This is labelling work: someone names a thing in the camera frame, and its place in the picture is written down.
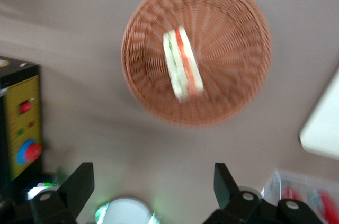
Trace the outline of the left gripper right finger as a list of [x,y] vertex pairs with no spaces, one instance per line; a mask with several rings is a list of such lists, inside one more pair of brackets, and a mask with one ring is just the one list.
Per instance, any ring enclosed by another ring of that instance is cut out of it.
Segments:
[[256,223],[261,204],[259,197],[249,190],[240,190],[224,163],[215,164],[213,189],[219,208],[205,224]]

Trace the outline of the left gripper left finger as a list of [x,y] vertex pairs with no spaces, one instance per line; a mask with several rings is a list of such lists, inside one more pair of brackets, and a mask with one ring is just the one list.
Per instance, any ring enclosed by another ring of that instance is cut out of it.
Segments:
[[85,162],[57,190],[42,191],[30,201],[33,222],[76,223],[93,191],[93,163]]

